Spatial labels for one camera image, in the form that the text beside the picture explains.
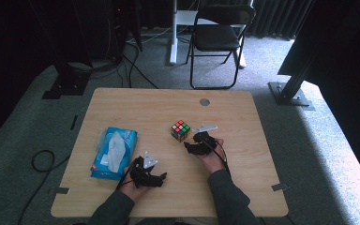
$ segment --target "wet wipes package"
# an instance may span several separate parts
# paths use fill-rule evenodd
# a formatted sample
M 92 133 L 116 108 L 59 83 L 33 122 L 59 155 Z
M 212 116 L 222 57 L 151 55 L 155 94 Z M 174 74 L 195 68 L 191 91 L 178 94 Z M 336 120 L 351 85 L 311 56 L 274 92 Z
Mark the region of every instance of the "wet wipes package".
M 137 142 L 137 132 L 130 129 L 108 127 L 101 134 L 91 176 L 120 180 L 129 165 Z

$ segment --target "rubik's cube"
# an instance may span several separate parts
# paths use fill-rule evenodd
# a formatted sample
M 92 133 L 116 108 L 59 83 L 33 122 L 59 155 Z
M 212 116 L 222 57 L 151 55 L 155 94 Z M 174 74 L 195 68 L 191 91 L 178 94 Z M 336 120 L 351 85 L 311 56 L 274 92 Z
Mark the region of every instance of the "rubik's cube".
M 182 142 L 187 136 L 191 128 L 183 120 L 179 120 L 172 126 L 172 136 L 179 142 Z

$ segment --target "forearm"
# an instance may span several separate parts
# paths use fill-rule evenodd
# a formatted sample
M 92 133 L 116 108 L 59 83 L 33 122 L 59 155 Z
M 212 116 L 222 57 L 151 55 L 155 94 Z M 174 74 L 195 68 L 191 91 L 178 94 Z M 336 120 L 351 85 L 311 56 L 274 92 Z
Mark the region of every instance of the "forearm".
M 95 211 L 87 224 L 125 224 L 133 206 L 134 201 L 126 194 L 116 190 L 106 202 Z
M 259 224 L 248 208 L 250 199 L 225 170 L 213 172 L 208 184 L 215 202 L 219 224 Z

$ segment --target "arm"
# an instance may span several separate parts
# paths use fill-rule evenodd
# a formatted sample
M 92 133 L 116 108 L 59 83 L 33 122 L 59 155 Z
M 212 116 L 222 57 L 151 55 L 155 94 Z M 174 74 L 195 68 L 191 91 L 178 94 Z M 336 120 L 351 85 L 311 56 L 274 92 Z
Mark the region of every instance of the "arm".
M 134 204 L 150 187 L 136 188 L 128 174 L 119 190 L 103 203 L 90 218 L 88 225 L 126 224 Z
M 225 158 L 221 139 L 215 151 Z M 222 161 L 215 153 L 207 156 L 197 156 L 203 166 L 209 171 L 208 184 L 215 202 L 219 224 L 259 224 L 253 213 L 248 208 L 249 197 L 239 189 L 224 168 Z

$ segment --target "white plastic piece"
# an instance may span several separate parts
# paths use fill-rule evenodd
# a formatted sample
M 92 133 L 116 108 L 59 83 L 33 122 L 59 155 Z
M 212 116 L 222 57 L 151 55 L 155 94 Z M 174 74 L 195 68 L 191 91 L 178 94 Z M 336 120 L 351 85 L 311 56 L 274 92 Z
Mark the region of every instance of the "white plastic piece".
M 158 161 L 153 156 L 151 156 L 148 152 L 144 152 L 144 165 L 142 166 L 145 169 L 155 166 L 157 163 Z
M 194 133 L 200 133 L 200 132 L 205 132 L 205 131 L 209 131 L 209 130 L 217 129 L 217 128 L 218 128 L 218 126 L 216 126 L 216 125 L 206 125 L 206 124 L 202 124 L 201 127 L 192 129 L 192 132 L 194 132 Z

